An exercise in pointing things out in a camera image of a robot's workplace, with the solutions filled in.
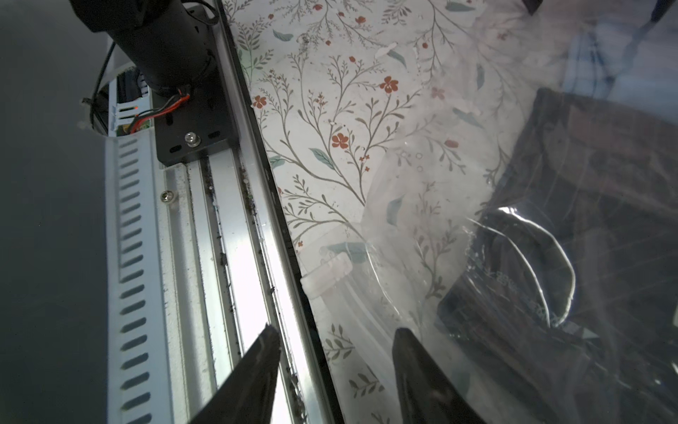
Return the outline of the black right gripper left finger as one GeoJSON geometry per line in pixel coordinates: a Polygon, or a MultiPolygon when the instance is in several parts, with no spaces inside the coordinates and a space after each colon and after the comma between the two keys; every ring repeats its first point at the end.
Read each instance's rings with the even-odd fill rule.
{"type": "Polygon", "coordinates": [[[271,422],[280,356],[279,332],[268,325],[192,423],[271,422]]]}

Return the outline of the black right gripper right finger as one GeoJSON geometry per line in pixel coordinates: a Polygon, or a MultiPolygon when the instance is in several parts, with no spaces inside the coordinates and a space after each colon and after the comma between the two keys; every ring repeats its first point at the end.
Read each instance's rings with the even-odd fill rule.
{"type": "Polygon", "coordinates": [[[392,356],[404,423],[477,423],[467,404],[411,330],[395,332],[392,356]]]}

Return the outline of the dark grey striped shirt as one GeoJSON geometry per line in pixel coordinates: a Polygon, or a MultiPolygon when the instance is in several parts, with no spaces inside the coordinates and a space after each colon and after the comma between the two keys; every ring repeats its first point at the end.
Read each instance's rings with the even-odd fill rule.
{"type": "Polygon", "coordinates": [[[677,420],[677,128],[538,91],[441,323],[544,423],[677,420]]]}

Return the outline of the clear plastic vacuum bag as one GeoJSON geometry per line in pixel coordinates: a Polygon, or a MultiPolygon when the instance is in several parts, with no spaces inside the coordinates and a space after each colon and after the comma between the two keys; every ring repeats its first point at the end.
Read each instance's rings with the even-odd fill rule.
{"type": "Polygon", "coordinates": [[[455,49],[302,281],[364,423],[677,420],[677,4],[448,3],[455,49]]]}

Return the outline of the light blue shirt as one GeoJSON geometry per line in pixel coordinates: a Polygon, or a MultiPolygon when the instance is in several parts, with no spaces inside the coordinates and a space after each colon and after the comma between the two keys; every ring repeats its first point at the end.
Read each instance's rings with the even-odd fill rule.
{"type": "Polygon", "coordinates": [[[677,120],[677,31],[602,21],[570,44],[561,90],[677,120]]]}

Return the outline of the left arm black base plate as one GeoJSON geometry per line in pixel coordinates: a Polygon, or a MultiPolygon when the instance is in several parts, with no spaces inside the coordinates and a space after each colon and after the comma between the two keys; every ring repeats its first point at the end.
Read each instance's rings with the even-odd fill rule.
{"type": "Polygon", "coordinates": [[[188,164],[238,146],[238,129],[219,72],[190,90],[190,99],[153,119],[158,161],[188,164]]]}

